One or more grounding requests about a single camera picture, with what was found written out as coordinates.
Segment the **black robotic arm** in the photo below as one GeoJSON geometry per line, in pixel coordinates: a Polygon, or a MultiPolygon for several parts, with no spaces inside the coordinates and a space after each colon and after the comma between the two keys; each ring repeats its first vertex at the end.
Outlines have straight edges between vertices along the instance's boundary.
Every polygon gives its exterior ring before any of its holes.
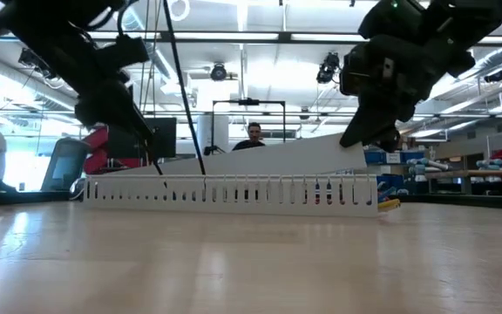
{"type": "Polygon", "coordinates": [[[358,97],[359,107],[340,140],[397,149],[396,121],[406,122],[416,104],[448,72],[457,77],[475,61],[473,45],[502,24],[502,0],[380,0],[359,34],[369,41],[344,57],[340,91],[358,97]]]}
{"type": "Polygon", "coordinates": [[[129,76],[122,70],[148,61],[142,39],[122,35],[115,44],[98,48],[88,34],[133,0],[1,2],[0,36],[12,32],[78,93],[75,114],[83,125],[118,126],[151,145],[153,131],[135,106],[126,86],[129,76]],[[90,26],[100,15],[103,20],[90,26]]]}

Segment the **wooden table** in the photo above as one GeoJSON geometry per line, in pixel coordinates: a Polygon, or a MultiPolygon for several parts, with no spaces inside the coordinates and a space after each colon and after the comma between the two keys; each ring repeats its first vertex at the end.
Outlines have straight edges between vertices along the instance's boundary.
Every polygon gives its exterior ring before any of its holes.
{"type": "Polygon", "coordinates": [[[471,178],[472,177],[490,177],[498,176],[502,177],[502,170],[457,170],[457,171],[446,171],[440,173],[429,173],[425,174],[425,177],[429,179],[430,192],[431,188],[437,186],[433,181],[443,178],[463,178],[462,180],[462,193],[467,195],[471,194],[471,178]]]}
{"type": "Polygon", "coordinates": [[[0,313],[502,313],[502,210],[378,219],[0,207],[0,313]]]}

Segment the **black frame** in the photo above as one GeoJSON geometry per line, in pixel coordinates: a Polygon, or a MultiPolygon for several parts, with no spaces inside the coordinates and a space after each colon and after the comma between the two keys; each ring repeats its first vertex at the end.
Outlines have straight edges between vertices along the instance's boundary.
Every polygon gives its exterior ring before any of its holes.
{"type": "MultiPolygon", "coordinates": [[[[257,100],[257,99],[231,99],[231,100],[213,100],[213,111],[211,116],[210,123],[210,146],[214,147],[214,108],[216,104],[224,103],[224,104],[238,104],[240,106],[260,106],[260,105],[280,105],[282,106],[282,131],[283,137],[282,140],[286,143],[286,101],[284,100],[257,100]]],[[[262,113],[263,116],[268,116],[270,113],[262,113]]]]}

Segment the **red machine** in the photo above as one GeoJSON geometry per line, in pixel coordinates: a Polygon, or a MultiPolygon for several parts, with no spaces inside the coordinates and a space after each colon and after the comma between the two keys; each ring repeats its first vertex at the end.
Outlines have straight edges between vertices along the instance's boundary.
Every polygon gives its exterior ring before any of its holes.
{"type": "Polygon", "coordinates": [[[140,160],[136,158],[113,160],[113,164],[108,164],[106,149],[108,128],[105,126],[93,131],[83,141],[88,143],[92,149],[91,156],[85,162],[86,174],[105,174],[126,168],[140,167],[140,160]]]}

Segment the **computer monitor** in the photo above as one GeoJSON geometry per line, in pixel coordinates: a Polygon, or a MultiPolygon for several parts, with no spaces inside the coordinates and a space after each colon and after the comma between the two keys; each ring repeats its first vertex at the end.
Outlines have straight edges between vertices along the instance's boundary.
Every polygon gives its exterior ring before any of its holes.
{"type": "Polygon", "coordinates": [[[83,173],[83,165],[90,147],[82,140],[58,140],[46,170],[42,191],[69,191],[83,173]]]}
{"type": "MultiPolygon", "coordinates": [[[[146,123],[154,131],[152,150],[156,158],[172,158],[176,155],[177,119],[151,118],[146,123]]],[[[137,138],[114,126],[108,128],[108,158],[144,158],[146,152],[137,138]]]]}

